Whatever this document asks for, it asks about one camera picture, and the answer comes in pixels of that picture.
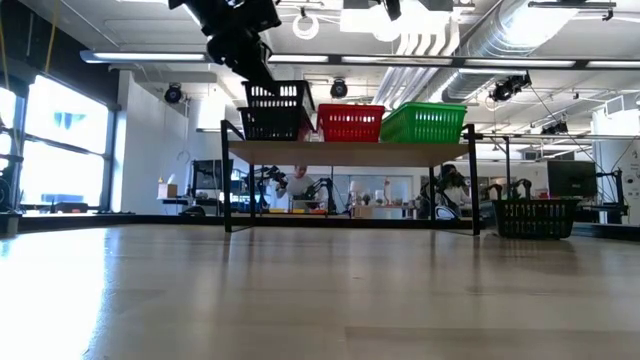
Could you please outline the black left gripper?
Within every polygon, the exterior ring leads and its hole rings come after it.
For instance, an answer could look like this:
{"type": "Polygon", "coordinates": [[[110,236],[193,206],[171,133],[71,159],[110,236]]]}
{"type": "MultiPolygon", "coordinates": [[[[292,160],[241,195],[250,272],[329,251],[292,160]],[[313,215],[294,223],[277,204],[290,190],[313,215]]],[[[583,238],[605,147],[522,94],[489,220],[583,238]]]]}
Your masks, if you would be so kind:
{"type": "Polygon", "coordinates": [[[236,64],[234,71],[255,85],[276,91],[267,61],[272,51],[260,34],[281,25],[274,0],[168,0],[182,7],[207,38],[207,53],[217,64],[236,64]]]}

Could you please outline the black slotted plastic basket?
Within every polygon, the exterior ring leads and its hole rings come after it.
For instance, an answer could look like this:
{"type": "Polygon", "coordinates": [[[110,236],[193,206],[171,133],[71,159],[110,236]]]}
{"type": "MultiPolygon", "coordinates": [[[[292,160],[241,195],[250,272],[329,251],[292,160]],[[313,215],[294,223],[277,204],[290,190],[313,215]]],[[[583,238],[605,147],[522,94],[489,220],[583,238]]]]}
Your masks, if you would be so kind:
{"type": "Polygon", "coordinates": [[[494,200],[497,232],[512,239],[565,239],[571,236],[576,199],[494,200]]]}
{"type": "Polygon", "coordinates": [[[308,141],[315,131],[302,108],[245,107],[239,111],[244,137],[248,141],[308,141]]]}
{"type": "Polygon", "coordinates": [[[246,101],[253,108],[302,108],[316,110],[310,85],[304,80],[272,81],[266,84],[244,81],[246,101]]]}

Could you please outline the red slotted plastic basket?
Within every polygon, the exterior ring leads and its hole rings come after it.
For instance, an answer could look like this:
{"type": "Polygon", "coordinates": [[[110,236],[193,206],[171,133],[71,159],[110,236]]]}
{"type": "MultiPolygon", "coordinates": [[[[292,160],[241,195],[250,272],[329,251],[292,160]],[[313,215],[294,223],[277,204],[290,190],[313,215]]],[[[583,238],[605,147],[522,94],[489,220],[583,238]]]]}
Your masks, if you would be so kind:
{"type": "Polygon", "coordinates": [[[325,142],[377,143],[384,113],[381,111],[317,112],[318,132],[325,142]]]}
{"type": "Polygon", "coordinates": [[[353,104],[320,104],[318,113],[329,111],[381,111],[385,112],[385,107],[380,105],[353,105],[353,104]]]}

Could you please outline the green slotted plastic basket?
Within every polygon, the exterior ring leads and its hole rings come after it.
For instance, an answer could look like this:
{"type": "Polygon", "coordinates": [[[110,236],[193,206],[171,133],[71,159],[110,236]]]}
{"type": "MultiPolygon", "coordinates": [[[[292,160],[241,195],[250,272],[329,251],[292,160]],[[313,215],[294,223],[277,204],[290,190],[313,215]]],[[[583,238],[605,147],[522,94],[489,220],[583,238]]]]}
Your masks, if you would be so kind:
{"type": "Polygon", "coordinates": [[[467,107],[408,102],[382,120],[381,143],[457,144],[467,107]]]}

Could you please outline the small black monitor on arm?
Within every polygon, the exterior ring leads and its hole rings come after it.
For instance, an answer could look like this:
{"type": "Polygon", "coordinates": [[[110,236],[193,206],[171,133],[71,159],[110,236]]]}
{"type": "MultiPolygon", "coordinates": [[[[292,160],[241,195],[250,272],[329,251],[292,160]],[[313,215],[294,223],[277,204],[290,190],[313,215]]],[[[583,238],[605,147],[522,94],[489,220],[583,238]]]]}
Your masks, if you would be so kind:
{"type": "Polygon", "coordinates": [[[222,190],[222,161],[194,160],[192,162],[192,188],[201,190],[222,190]]]}

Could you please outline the wooden shelf with black legs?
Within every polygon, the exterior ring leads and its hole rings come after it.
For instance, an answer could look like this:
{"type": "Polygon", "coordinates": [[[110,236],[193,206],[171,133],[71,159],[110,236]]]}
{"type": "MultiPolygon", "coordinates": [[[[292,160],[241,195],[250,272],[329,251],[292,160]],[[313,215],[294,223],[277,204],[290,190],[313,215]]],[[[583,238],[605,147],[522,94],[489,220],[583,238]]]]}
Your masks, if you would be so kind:
{"type": "Polygon", "coordinates": [[[223,225],[231,233],[235,225],[246,224],[250,227],[317,227],[349,229],[411,229],[411,230],[469,230],[478,236],[484,229],[480,216],[478,167],[476,142],[482,138],[475,126],[463,127],[465,144],[396,144],[396,143],[357,143],[357,142],[296,142],[296,141],[247,141],[243,134],[228,120],[221,122],[221,153],[224,176],[223,194],[225,197],[223,225]],[[259,219],[255,213],[255,200],[250,200],[250,213],[247,218],[234,218],[231,215],[230,180],[231,167],[229,156],[233,154],[249,165],[249,182],[255,184],[254,167],[256,165],[293,165],[329,167],[422,167],[433,169],[458,156],[468,156],[469,171],[472,180],[472,216],[469,220],[374,220],[325,217],[316,220],[310,217],[268,217],[259,219]]]}

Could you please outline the white ceiling pipes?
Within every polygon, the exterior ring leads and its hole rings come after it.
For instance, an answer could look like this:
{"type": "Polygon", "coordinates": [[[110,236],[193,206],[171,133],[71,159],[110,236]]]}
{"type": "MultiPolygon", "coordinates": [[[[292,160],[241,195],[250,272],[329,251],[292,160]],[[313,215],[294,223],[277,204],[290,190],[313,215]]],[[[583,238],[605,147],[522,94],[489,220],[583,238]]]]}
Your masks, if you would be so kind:
{"type": "Polygon", "coordinates": [[[417,88],[432,70],[435,58],[449,56],[460,45],[459,21],[451,14],[401,22],[400,43],[394,55],[400,56],[387,68],[372,105],[394,109],[415,96],[417,88]]]}

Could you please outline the black bar with light strips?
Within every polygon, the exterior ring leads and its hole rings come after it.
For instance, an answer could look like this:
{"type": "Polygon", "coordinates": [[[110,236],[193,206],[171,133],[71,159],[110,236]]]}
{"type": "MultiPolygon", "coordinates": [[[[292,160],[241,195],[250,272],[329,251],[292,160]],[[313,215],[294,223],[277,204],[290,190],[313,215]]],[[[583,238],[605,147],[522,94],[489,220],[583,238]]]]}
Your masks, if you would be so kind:
{"type": "MultiPolygon", "coordinates": [[[[185,63],[205,64],[213,60],[205,53],[162,52],[97,52],[82,51],[81,59],[86,63],[185,63]]],[[[397,55],[344,55],[344,54],[275,54],[269,58],[273,65],[333,65],[389,67],[398,61],[397,55]]],[[[461,57],[439,56],[434,68],[458,69],[524,69],[558,71],[632,71],[640,70],[640,59],[560,59],[532,57],[461,57]]]]}

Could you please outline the person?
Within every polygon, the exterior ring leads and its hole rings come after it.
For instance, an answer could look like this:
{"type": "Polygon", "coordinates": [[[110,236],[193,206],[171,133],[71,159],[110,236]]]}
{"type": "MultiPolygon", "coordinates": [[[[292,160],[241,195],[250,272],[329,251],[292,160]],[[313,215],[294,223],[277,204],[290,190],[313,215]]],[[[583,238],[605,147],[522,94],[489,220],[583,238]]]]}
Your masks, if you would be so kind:
{"type": "Polygon", "coordinates": [[[314,180],[307,174],[306,165],[295,165],[293,173],[289,174],[286,180],[286,187],[276,186],[278,199],[287,195],[292,209],[315,210],[318,208],[318,196],[313,195],[311,198],[306,196],[306,191],[314,184],[314,180]]]}
{"type": "Polygon", "coordinates": [[[472,198],[467,194],[466,188],[465,178],[457,168],[453,164],[443,165],[436,182],[436,206],[447,206],[460,218],[462,207],[472,204],[472,198]]]}

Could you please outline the black ceiling track light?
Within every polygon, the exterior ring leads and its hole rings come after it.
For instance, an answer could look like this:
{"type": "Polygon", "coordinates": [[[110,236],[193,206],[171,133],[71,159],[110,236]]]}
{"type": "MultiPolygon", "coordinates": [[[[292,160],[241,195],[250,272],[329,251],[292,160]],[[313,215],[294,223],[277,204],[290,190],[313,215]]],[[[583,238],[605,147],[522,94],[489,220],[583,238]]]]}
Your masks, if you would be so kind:
{"type": "Polygon", "coordinates": [[[606,10],[607,14],[602,17],[603,21],[609,21],[613,18],[613,9],[617,7],[617,3],[612,0],[607,1],[589,1],[589,0],[548,0],[548,1],[529,1],[529,8],[544,9],[574,9],[574,10],[606,10]]]}

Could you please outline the black equipment stand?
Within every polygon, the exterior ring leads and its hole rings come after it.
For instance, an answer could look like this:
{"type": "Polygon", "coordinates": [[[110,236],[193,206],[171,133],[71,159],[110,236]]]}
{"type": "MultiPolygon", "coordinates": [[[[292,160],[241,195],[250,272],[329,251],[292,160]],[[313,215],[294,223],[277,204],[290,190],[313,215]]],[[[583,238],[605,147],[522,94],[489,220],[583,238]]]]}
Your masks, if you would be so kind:
{"type": "Polygon", "coordinates": [[[597,178],[612,178],[615,184],[615,199],[604,203],[602,207],[606,213],[607,224],[621,224],[623,217],[629,214],[629,206],[625,202],[623,189],[623,172],[620,168],[611,172],[599,172],[597,178]]]}

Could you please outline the silver ventilation duct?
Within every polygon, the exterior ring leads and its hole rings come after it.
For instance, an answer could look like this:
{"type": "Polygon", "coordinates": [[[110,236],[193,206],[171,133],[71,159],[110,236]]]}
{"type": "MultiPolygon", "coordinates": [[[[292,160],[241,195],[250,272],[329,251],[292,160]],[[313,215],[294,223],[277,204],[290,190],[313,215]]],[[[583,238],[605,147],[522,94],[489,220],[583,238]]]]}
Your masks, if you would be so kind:
{"type": "MultiPolygon", "coordinates": [[[[503,0],[478,30],[458,48],[462,57],[527,57],[553,38],[577,13],[575,8],[530,7],[531,1],[503,0]]],[[[440,73],[441,100],[461,103],[475,95],[495,74],[440,73]]]]}

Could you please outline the black aluminium table frame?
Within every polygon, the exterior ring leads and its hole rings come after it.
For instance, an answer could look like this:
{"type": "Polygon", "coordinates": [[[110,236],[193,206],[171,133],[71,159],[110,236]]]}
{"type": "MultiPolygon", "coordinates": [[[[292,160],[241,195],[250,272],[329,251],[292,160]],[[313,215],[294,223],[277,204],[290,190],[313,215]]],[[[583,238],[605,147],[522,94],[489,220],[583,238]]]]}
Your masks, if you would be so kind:
{"type": "MultiPolygon", "coordinates": [[[[187,217],[173,215],[135,215],[135,214],[0,214],[0,236],[13,236],[17,233],[50,230],[82,229],[110,227],[119,225],[203,225],[222,226],[222,217],[187,217]]],[[[469,220],[427,221],[427,220],[384,220],[349,219],[345,217],[325,218],[320,216],[258,216],[233,217],[231,226],[235,227],[306,227],[306,228],[364,228],[364,229],[411,229],[411,230],[450,230],[463,231],[472,228],[469,220]]],[[[611,240],[623,240],[640,243],[640,227],[627,225],[599,225],[576,223],[572,234],[611,240]]]]}

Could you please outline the large window with black frame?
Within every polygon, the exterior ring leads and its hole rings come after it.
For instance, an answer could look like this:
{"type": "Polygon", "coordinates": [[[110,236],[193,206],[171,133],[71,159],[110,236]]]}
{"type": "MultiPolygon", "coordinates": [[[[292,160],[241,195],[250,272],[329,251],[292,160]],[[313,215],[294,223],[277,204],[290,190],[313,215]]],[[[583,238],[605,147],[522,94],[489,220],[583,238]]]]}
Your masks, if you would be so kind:
{"type": "Polygon", "coordinates": [[[113,120],[106,104],[49,77],[0,78],[0,211],[107,209],[113,120]]]}

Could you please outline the white wall vent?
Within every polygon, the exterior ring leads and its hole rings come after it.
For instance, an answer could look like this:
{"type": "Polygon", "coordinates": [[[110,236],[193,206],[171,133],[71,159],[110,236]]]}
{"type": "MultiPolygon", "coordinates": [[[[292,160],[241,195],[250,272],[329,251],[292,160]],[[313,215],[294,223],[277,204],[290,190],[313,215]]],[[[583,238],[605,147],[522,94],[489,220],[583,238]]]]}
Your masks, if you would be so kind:
{"type": "Polygon", "coordinates": [[[640,111],[640,92],[622,94],[604,103],[607,117],[629,111],[640,111]]]}

